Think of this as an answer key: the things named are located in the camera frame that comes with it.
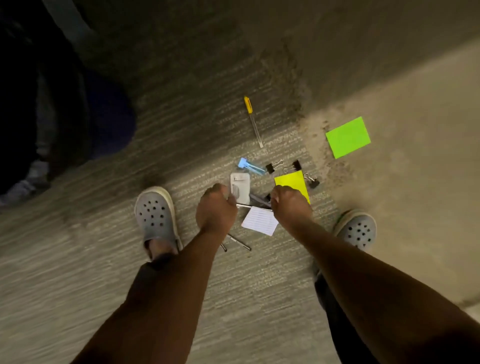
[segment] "green paper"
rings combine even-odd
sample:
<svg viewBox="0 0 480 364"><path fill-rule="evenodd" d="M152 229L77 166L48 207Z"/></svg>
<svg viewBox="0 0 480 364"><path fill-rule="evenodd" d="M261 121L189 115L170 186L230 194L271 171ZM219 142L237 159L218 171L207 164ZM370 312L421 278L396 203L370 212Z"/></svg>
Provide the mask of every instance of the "green paper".
<svg viewBox="0 0 480 364"><path fill-rule="evenodd" d="M367 128L360 116L325 134L335 159L370 144Z"/></svg>

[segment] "person's left arm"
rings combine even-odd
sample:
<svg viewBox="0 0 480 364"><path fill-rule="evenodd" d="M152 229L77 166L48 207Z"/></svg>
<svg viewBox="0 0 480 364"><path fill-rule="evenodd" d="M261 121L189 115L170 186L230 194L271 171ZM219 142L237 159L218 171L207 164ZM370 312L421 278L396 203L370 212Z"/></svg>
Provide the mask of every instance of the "person's left arm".
<svg viewBox="0 0 480 364"><path fill-rule="evenodd" d="M235 221L235 198L216 184L197 208L200 232L158 273L147 294L127 299L73 361L184 363L187 360L215 254Z"/></svg>

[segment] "gray carpet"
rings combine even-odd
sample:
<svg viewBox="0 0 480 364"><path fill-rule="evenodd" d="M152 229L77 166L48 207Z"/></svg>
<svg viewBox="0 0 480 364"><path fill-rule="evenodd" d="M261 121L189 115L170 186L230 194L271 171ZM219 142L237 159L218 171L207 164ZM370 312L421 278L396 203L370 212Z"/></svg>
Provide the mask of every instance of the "gray carpet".
<svg viewBox="0 0 480 364"><path fill-rule="evenodd" d="M145 261L133 217L152 184L172 194L184 242L197 232L203 191L227 182L240 157L315 166L297 131L291 90L251 52L224 1L97 1L84 4L101 41L82 56L124 85L138 114L132 144L57 180L0 221L0 362L67 363L123 301ZM245 106L264 136L259 149ZM270 177L255 176L266 194ZM330 229L335 204L318 187L316 217ZM219 250L190 363L336 363L312 285L312 260L285 231L240 227L250 245Z"/></svg>

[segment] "hand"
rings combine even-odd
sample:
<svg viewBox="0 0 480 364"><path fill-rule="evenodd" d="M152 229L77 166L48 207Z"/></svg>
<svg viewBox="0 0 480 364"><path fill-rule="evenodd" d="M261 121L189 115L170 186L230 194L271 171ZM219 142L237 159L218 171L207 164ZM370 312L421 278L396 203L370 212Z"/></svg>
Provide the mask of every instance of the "hand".
<svg viewBox="0 0 480 364"><path fill-rule="evenodd" d="M227 235L237 217L237 201L228 187L216 183L207 189L197 207L197 225L202 231Z"/></svg>
<svg viewBox="0 0 480 364"><path fill-rule="evenodd" d="M275 186L270 196L275 218L289 233L312 220L312 208L299 190Z"/></svg>

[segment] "person's right arm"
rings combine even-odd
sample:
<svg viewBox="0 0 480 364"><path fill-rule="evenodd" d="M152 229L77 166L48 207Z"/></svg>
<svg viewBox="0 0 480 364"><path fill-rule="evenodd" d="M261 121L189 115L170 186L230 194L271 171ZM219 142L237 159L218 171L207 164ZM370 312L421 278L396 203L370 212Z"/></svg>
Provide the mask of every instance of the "person's right arm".
<svg viewBox="0 0 480 364"><path fill-rule="evenodd" d="M326 232L297 190L276 186L278 222L318 263L338 303L381 363L478 361L480 325L430 287Z"/></svg>

